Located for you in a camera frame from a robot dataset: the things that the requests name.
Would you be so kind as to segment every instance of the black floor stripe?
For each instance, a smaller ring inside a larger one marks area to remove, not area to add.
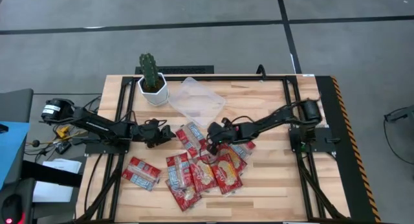
[[[285,11],[285,17],[287,18],[286,8],[284,4],[283,4],[283,9]],[[292,20],[287,20],[287,23],[288,24],[360,23],[360,22],[375,22],[375,21],[407,21],[407,20],[408,21],[414,20],[414,16],[292,19]],[[127,25],[127,26],[111,26],[111,27],[74,27],[74,28],[46,28],[46,29],[31,29],[31,30],[24,30],[24,29],[23,30],[0,30],[0,35],[107,32],[107,31],[124,31],[124,30],[153,30],[153,29],[175,29],[175,28],[198,28],[198,27],[236,27],[236,26],[258,26],[258,25],[280,25],[280,24],[284,24],[283,19],[282,20],[251,20],[251,21],[220,21],[220,22],[200,22],[200,23],[170,23],[170,24]]]
[[[33,93],[33,95],[102,95],[102,93]]]
[[[0,35],[106,32],[106,31],[123,31],[123,30],[153,30],[153,29],[197,28],[197,27],[258,26],[258,25],[277,25],[277,24],[282,24],[282,20],[215,21],[215,22],[200,22],[200,23],[171,23],[171,24],[128,25],[128,26],[113,26],[113,27],[75,27],[75,28],[51,28],[51,29],[32,29],[32,30],[0,30]]]
[[[285,28],[285,34],[286,34],[287,44],[289,46],[290,56],[292,58],[293,69],[296,74],[301,74],[302,69],[299,64],[298,53],[296,52],[295,42],[293,40],[292,31],[290,29],[285,3],[283,2],[283,0],[278,0],[278,3],[279,3],[279,8],[280,8],[280,14],[282,16],[283,27]]]
[[[293,19],[289,24],[309,24],[309,23],[360,23],[374,21],[404,21],[414,20],[414,16],[389,16],[389,17],[339,17],[329,19]]]

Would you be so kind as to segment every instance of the black clamp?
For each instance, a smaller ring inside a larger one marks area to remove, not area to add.
[[[256,74],[261,74],[261,79],[263,81],[266,80],[267,78],[265,68],[263,67],[262,64],[260,64],[259,67],[257,68]]]

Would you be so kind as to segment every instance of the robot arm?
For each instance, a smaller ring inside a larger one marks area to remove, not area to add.
[[[148,120],[143,125],[138,125],[136,121],[122,119],[114,122],[84,107],[76,107],[70,100],[60,98],[47,100],[41,117],[46,124],[72,124],[85,129],[113,145],[117,145],[120,140],[132,140],[145,142],[149,148],[152,148],[175,137],[169,125],[161,130],[158,129],[159,120]]]
[[[298,111],[303,114],[304,120],[294,116],[294,107],[298,107]],[[223,118],[223,127],[216,122],[211,123],[208,127],[208,138],[212,142],[208,146],[208,151],[216,155],[217,145],[220,143],[240,144],[248,142],[257,138],[260,133],[282,124],[299,125],[303,128],[304,135],[309,136],[309,133],[321,121],[322,117],[317,100],[304,100],[291,105],[285,105],[275,110],[269,116],[254,122],[233,124],[234,120],[230,122],[227,118]]]

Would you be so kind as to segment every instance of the cactus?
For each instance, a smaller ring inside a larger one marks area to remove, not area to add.
[[[140,65],[142,74],[144,74],[145,84],[149,89],[158,89],[158,67],[155,64],[154,56],[150,53],[141,54]]]

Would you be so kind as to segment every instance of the red snack bag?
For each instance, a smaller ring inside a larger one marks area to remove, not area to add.
[[[190,170],[193,176],[195,190],[198,193],[218,186],[211,166],[205,162],[208,163],[207,155],[190,160]]]
[[[223,195],[243,186],[230,155],[219,156],[217,161],[213,163],[212,170]]]
[[[192,184],[187,153],[167,157],[169,183],[173,189],[186,188]]]
[[[150,164],[133,157],[127,168],[122,172],[122,177],[132,183],[151,191],[160,181],[161,170]]]
[[[190,185],[186,189],[172,189],[168,179],[166,180],[166,184],[183,212],[192,207],[194,203],[201,199],[201,195],[196,193],[194,185]]]
[[[242,144],[231,144],[230,147],[242,160],[246,161],[253,153],[253,149],[256,145],[253,142],[247,142]]]
[[[181,126],[179,130],[175,132],[185,149],[190,153],[191,157],[197,157],[201,151],[207,148],[206,139],[198,129],[198,127],[190,122],[184,126]]]
[[[240,156],[236,154],[236,152],[234,152],[233,149],[231,149],[231,147],[229,147],[227,144],[220,144],[218,146],[218,150],[219,150],[218,154],[220,156],[225,155],[225,154],[228,154],[230,156],[235,170],[237,171],[239,175],[241,175],[241,172],[247,166],[247,163],[244,162],[244,160],[242,160]]]

